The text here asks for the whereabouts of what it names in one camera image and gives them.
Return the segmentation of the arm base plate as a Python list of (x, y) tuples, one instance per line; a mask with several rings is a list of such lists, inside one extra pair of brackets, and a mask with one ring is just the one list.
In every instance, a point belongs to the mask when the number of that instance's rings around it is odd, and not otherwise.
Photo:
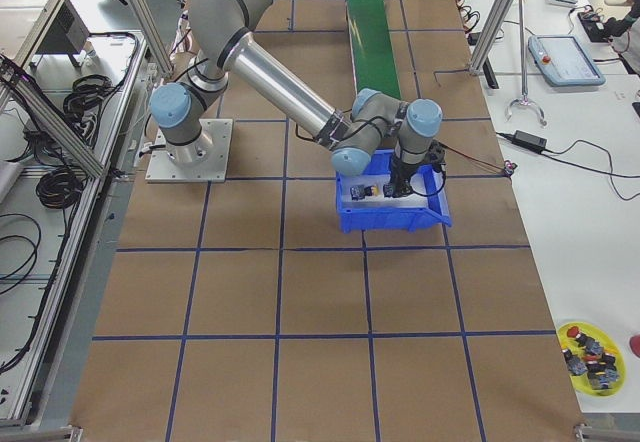
[(189, 145), (177, 146), (166, 141), (162, 129), (158, 130), (156, 144), (146, 171), (150, 183), (223, 183), (226, 179), (232, 119), (200, 119), (201, 133)]

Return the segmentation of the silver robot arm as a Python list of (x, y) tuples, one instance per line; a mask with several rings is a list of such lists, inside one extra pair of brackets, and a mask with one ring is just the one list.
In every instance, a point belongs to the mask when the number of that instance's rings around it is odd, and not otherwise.
[(254, 39), (274, 1), (188, 0), (189, 27), (199, 52), (186, 71), (150, 99), (168, 162), (187, 168), (221, 158), (222, 149), (201, 118), (226, 89), (229, 74), (235, 74), (329, 150), (334, 170), (343, 176), (362, 174), (389, 137), (396, 145), (386, 196), (414, 194), (410, 181), (424, 165), (442, 171), (445, 151), (435, 138), (442, 121), (440, 106), (430, 99), (406, 102), (365, 88), (345, 116)]

